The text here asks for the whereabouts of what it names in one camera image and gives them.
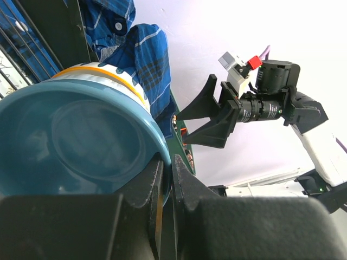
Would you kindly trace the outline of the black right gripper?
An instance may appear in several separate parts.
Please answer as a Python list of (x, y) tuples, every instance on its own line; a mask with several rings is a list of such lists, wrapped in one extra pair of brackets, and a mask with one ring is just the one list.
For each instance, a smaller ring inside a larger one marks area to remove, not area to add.
[(177, 114), (177, 120), (213, 118), (183, 138), (185, 144), (224, 148), (237, 123), (241, 110), (238, 92), (230, 82), (221, 82), (219, 103), (214, 98), (217, 83), (215, 74), (210, 74), (200, 93)]

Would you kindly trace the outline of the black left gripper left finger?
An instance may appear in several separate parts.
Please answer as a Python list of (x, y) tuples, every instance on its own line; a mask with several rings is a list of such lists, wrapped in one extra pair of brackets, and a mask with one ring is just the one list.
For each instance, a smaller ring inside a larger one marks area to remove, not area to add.
[(158, 259), (164, 163), (155, 154), (114, 194), (1, 200), (1, 259)]

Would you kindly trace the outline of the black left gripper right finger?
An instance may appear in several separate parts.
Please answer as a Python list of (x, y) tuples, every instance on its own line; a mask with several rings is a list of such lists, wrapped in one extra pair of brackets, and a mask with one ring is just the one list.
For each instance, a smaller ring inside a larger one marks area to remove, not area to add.
[(178, 259), (346, 259), (346, 247), (315, 199), (222, 197), (180, 156), (172, 164)]

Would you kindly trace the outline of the blue ceramic bowl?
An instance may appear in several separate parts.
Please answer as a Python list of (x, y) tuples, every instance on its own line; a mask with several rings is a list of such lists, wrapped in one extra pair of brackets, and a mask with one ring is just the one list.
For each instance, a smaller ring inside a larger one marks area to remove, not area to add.
[(1, 195), (109, 194), (159, 153), (164, 196), (171, 159), (152, 115), (118, 90), (45, 81), (1, 100)]

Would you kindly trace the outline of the white bowl with blue leaves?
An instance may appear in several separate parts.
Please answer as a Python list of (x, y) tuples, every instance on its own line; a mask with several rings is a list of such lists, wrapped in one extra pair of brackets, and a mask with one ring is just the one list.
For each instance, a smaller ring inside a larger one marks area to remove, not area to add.
[(150, 112), (149, 100), (140, 83), (124, 70), (110, 64), (100, 62), (80, 63), (57, 73), (51, 79), (75, 79), (101, 83), (108, 88), (125, 94), (141, 105), (147, 112)]

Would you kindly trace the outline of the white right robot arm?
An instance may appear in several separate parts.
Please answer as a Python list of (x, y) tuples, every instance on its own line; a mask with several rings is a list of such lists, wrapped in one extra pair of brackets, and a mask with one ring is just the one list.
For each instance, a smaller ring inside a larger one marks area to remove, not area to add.
[(238, 123), (283, 118), (307, 151), (314, 169), (296, 178), (303, 194), (333, 213), (346, 205), (346, 148), (334, 136), (322, 104), (297, 90), (300, 67), (292, 62), (260, 60), (224, 62), (228, 80), (210, 75), (201, 92), (178, 115), (178, 120), (208, 118), (184, 137), (186, 144), (224, 148)]

